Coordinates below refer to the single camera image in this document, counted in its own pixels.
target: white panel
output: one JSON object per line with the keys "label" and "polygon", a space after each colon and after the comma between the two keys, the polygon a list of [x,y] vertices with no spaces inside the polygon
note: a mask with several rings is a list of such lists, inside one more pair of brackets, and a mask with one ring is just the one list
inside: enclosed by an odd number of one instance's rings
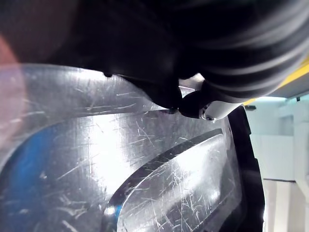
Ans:
{"label": "white panel", "polygon": [[291,183],[277,182],[274,232],[288,232]]}
{"label": "white panel", "polygon": [[263,178],[295,179],[292,136],[251,135],[251,142]]}

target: scratch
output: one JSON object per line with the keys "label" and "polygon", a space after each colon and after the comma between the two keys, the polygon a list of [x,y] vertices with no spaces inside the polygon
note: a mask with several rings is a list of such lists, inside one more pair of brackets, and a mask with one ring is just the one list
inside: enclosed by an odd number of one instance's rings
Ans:
{"label": "scratch", "polygon": [[40,227],[40,223],[38,222],[38,223],[35,225],[35,227],[34,227],[34,229],[33,229],[33,232],[38,232],[38,231],[39,231],[39,227]]}
{"label": "scratch", "polygon": [[186,220],[184,220],[184,222],[186,223],[187,227],[189,227],[190,231],[192,231],[193,229],[189,226],[188,222]]}
{"label": "scratch", "polygon": [[87,160],[83,160],[79,165],[77,165],[76,167],[72,168],[71,170],[67,171],[66,173],[64,173],[62,176],[58,177],[56,180],[60,180],[62,178],[64,178],[67,174],[70,174],[71,172],[73,172],[74,170],[78,169],[79,167],[81,167],[83,165],[84,162],[86,162]]}
{"label": "scratch", "polygon": [[87,112],[88,115],[98,115],[98,114],[103,114],[103,113],[108,113],[111,112],[111,110],[106,110],[106,111],[100,111],[100,112]]}
{"label": "scratch", "polygon": [[40,115],[40,114],[45,114],[45,111],[29,112],[29,113],[23,114],[21,117],[28,117],[28,116],[31,116],[31,115]]}
{"label": "scratch", "polygon": [[81,215],[83,215],[84,213],[87,212],[87,210],[82,207],[80,209],[71,209],[71,208],[67,208],[67,207],[56,207],[56,210],[60,210],[63,212],[68,213],[70,216],[74,216],[75,219],[78,219]]}
{"label": "scratch", "polygon": [[72,232],[78,232],[72,225],[70,225],[66,220],[62,220],[62,224],[65,225]]}
{"label": "scratch", "polygon": [[139,139],[139,140],[137,140],[137,141],[134,141],[134,142],[128,143],[128,145],[131,145],[131,144],[136,144],[136,143],[141,142],[141,141],[144,141],[144,140],[146,140],[146,138]]}
{"label": "scratch", "polygon": [[62,193],[62,192],[63,192],[63,190],[61,190],[61,191],[56,191],[56,192],[51,192],[51,193],[48,193],[48,194],[44,195],[43,197],[44,197],[44,198],[50,197],[50,196],[53,196],[53,195],[56,195],[56,194]]}
{"label": "scratch", "polygon": [[117,93],[116,96],[124,96],[124,95],[129,95],[131,93],[135,93],[135,92],[129,92],[129,93]]}
{"label": "scratch", "polygon": [[158,228],[156,231],[160,231],[160,229],[161,229],[166,223],[167,223],[167,221],[164,222],[161,226],[159,226],[159,228]]}
{"label": "scratch", "polygon": [[177,227],[180,227],[180,224],[176,225],[176,226],[173,226],[172,229],[175,229]]}
{"label": "scratch", "polygon": [[28,209],[21,209],[21,210],[19,211],[19,214],[27,214],[27,213],[29,213],[29,210],[28,210]]}
{"label": "scratch", "polygon": [[171,223],[168,216],[166,216],[166,213],[164,213],[163,216],[164,216],[165,220],[174,228],[174,225]]}
{"label": "scratch", "polygon": [[81,92],[81,93],[84,93],[84,91],[82,91],[80,88],[75,88],[75,90]]}
{"label": "scratch", "polygon": [[148,140],[151,143],[151,145],[154,147],[155,145],[153,144],[153,142],[151,142],[151,139],[149,138],[148,134],[146,134],[146,132],[139,126],[137,121],[136,121],[136,125],[137,125],[138,129],[141,130],[144,133],[144,135],[148,138]]}
{"label": "scratch", "polygon": [[132,107],[133,105],[136,105],[136,103],[131,104],[131,105],[127,105],[127,106],[116,107],[115,109],[126,109],[126,108],[129,108],[129,107]]}

